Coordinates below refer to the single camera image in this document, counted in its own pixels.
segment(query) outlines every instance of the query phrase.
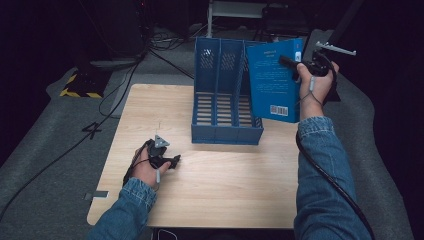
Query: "black hand-mounted device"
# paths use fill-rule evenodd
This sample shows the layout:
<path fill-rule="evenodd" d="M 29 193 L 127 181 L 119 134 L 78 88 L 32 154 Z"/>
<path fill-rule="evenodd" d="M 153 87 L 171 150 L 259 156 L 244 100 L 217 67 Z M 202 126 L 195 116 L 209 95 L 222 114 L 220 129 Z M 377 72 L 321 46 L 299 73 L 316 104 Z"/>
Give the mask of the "black hand-mounted device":
<path fill-rule="evenodd" d="M 163 138 L 159 137 L 158 135 L 155 136 L 155 140 L 149 139 L 147 140 L 143 146 L 138 150 L 137 154 L 134 156 L 130 167 L 127 170 L 127 173 L 124 176 L 123 179 L 123 185 L 125 185 L 128 180 L 130 179 L 132 172 L 134 170 L 134 167 L 141 162 L 138 162 L 135 164 L 137 159 L 140 157 L 141 152 L 144 148 L 147 147 L 147 153 L 148 153 L 148 159 L 144 161 L 149 161 L 150 165 L 154 169 L 160 168 L 164 163 L 171 162 L 171 165 L 169 166 L 169 169 L 175 169 L 177 167 L 178 162 L 180 161 L 181 155 L 177 155 L 174 158 L 164 158 L 163 154 L 165 154 L 166 146 L 169 146 L 169 143 L 165 141 Z"/>
<path fill-rule="evenodd" d="M 334 98 L 335 96 L 337 96 L 337 99 L 338 99 L 338 95 L 336 92 L 337 73 L 330 59 L 328 59 L 326 56 L 327 51 L 332 50 L 332 51 L 345 53 L 349 55 L 356 55 L 356 51 L 350 52 L 338 47 L 334 47 L 333 45 L 329 45 L 328 43 L 321 44 L 320 42 L 317 42 L 316 46 L 321 47 L 321 49 L 319 50 L 317 49 L 312 52 L 312 61 L 303 60 L 301 62 L 296 62 L 292 60 L 291 58 L 281 55 L 279 59 L 279 63 L 294 71 L 293 80 L 297 80 L 299 78 L 299 75 L 297 73 L 297 64 L 299 63 L 303 63 L 306 66 L 306 68 L 308 68 L 309 72 L 314 76 L 322 77 L 327 75 L 328 71 L 331 71 L 333 73 L 333 83 L 332 83 L 330 92 L 328 93 L 326 99 L 324 100 L 323 104 L 325 104 L 330 98 Z"/>

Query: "book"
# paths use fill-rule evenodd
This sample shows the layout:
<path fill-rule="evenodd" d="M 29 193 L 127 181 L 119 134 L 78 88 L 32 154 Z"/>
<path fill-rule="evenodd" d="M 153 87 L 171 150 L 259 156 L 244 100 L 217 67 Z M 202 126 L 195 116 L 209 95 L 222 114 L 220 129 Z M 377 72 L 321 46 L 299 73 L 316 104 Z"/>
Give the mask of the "book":
<path fill-rule="evenodd" d="M 299 121 L 299 87 L 294 71 L 279 63 L 281 55 L 302 60 L 301 38 L 247 47 L 252 113 L 256 117 Z"/>

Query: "blue denim jacket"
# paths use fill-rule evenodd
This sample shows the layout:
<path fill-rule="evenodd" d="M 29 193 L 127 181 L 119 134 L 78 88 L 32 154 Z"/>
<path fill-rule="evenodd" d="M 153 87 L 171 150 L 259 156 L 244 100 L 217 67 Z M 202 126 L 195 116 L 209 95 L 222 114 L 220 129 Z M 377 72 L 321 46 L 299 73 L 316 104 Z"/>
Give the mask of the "blue denim jacket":
<path fill-rule="evenodd" d="M 348 157 L 326 117 L 299 123 L 301 143 L 311 157 L 356 199 Z M 116 203 L 106 211 L 88 239 L 137 239 L 147 223 L 156 193 L 148 185 L 131 178 Z M 296 196 L 297 239 L 371 239 L 350 205 L 299 155 L 299 187 Z"/>

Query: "blue file organizer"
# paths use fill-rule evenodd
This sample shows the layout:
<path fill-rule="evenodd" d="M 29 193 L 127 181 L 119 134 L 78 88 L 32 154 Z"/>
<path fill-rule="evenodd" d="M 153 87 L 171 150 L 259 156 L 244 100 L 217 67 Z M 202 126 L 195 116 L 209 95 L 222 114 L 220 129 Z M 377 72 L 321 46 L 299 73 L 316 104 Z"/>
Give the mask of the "blue file organizer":
<path fill-rule="evenodd" d="M 193 143 L 258 145 L 261 118 L 252 115 L 246 47 L 261 44 L 197 38 Z"/>

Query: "wooden table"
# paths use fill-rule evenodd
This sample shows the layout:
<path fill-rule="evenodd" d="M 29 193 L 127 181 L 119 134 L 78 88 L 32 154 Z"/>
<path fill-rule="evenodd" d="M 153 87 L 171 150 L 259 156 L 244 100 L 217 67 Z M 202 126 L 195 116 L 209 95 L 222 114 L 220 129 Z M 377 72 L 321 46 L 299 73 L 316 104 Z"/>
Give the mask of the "wooden table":
<path fill-rule="evenodd" d="M 193 87 L 135 84 L 129 93 L 88 213 L 94 225 L 117 200 L 135 150 L 155 134 L 181 154 L 161 177 L 151 227 L 293 228 L 296 215 L 296 124 L 263 119 L 258 146 L 192 144 Z"/>

